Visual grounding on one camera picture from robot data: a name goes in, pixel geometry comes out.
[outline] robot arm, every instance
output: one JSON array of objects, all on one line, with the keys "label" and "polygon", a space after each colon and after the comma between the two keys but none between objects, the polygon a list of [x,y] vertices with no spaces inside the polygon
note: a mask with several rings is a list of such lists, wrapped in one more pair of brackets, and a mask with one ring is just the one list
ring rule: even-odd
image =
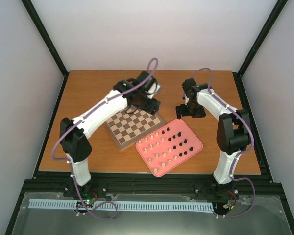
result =
[{"label": "robot arm", "polygon": [[158,111],[160,102],[153,96],[160,90],[160,85],[151,77],[142,87],[125,95],[122,92],[133,88],[142,82],[149,73],[143,71],[137,79],[118,82],[109,94],[85,113],[69,120],[64,118],[60,123],[60,136],[70,127],[78,125],[61,141],[63,151],[72,163],[72,170],[80,186],[85,185],[91,178],[88,170],[88,156],[92,152],[88,139],[92,134],[117,112],[134,105],[150,114]]},{"label": "robot arm", "polygon": [[191,78],[185,80],[182,87],[185,93],[185,104],[176,107],[177,116],[178,118],[181,116],[202,118],[206,116],[204,110],[206,108],[216,118],[218,121],[217,144],[220,148],[220,156],[213,175],[218,184],[230,183],[233,177],[231,174],[238,162],[238,153],[246,149],[251,143],[251,139],[246,128],[228,108],[240,115],[249,125],[248,112],[228,105],[215,94],[213,89],[210,89],[209,92],[208,84],[197,85]]}]

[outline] dark brown square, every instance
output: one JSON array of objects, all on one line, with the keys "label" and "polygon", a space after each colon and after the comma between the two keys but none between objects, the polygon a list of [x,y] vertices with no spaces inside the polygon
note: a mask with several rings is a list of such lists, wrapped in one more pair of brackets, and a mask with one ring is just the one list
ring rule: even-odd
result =
[{"label": "dark brown square", "polygon": [[131,132],[131,133],[129,133],[129,136],[130,136],[131,138],[133,138],[133,137],[136,136],[136,135],[135,135],[134,132]]},{"label": "dark brown square", "polygon": [[117,135],[118,133],[120,133],[120,131],[118,129],[113,131],[113,134],[115,134],[115,135]]},{"label": "dark brown square", "polygon": [[141,132],[143,132],[143,131],[145,131],[146,129],[145,129],[145,127],[140,127],[140,128],[138,128]]},{"label": "dark brown square", "polygon": [[122,131],[121,134],[122,134],[122,136],[126,136],[127,135],[127,131]]},{"label": "dark brown square", "polygon": [[148,115],[148,114],[144,114],[144,115],[143,115],[143,118],[145,118],[145,119],[146,119],[147,117],[149,117],[149,115]]},{"label": "dark brown square", "polygon": [[114,121],[111,121],[111,122],[108,123],[108,125],[111,127],[111,126],[114,126],[115,123],[114,123]]},{"label": "dark brown square", "polygon": [[124,127],[125,129],[130,128],[130,126],[129,126],[128,124],[125,124],[123,127]]},{"label": "dark brown square", "polygon": [[120,143],[124,143],[125,142],[125,139],[122,137],[121,139],[119,139],[119,142]]}]

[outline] chessboard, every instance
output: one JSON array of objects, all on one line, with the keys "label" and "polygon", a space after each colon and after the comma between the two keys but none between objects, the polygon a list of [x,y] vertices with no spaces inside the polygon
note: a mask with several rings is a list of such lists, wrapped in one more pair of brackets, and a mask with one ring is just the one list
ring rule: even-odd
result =
[{"label": "chessboard", "polygon": [[110,117],[104,125],[119,150],[123,150],[159,129],[165,122],[159,114],[152,115],[132,106]]}]

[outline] wooden table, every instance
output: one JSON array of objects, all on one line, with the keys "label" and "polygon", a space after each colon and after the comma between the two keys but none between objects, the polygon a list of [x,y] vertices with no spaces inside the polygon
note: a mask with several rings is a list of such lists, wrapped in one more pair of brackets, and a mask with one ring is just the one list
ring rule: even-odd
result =
[{"label": "wooden table", "polygon": [[[102,98],[120,80],[136,78],[140,70],[72,70],[68,77],[62,99],[50,132],[50,136],[39,166],[40,171],[69,171],[65,161],[54,161],[51,150],[59,139],[60,121],[84,113]],[[189,78],[192,70],[158,70],[154,77],[162,86],[155,96],[161,101],[159,114],[166,123],[176,119],[175,106],[183,103],[182,82]],[[209,72],[202,71],[195,77],[198,84],[208,82]],[[215,70],[212,87],[226,102],[242,108],[232,71]],[[211,174],[216,169],[220,150],[216,143],[217,121],[206,112],[204,118],[184,117],[183,120],[203,143],[203,150],[176,167],[171,173]],[[90,138],[93,151],[88,158],[90,172],[149,172],[135,146],[119,151],[106,128],[102,125]],[[56,157],[65,157],[61,147]],[[254,150],[243,155],[237,165],[236,174],[260,174]]]}]

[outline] gray wall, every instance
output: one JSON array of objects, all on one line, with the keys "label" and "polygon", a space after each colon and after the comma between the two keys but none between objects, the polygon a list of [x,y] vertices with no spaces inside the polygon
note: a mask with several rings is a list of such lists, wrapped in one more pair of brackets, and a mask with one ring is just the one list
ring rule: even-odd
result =
[{"label": "gray wall", "polygon": [[276,0],[33,0],[70,70],[237,71]]},{"label": "gray wall", "polygon": [[32,177],[61,82],[21,1],[0,1],[0,235]]},{"label": "gray wall", "polygon": [[294,0],[289,1],[243,77],[274,180],[294,217]]}]

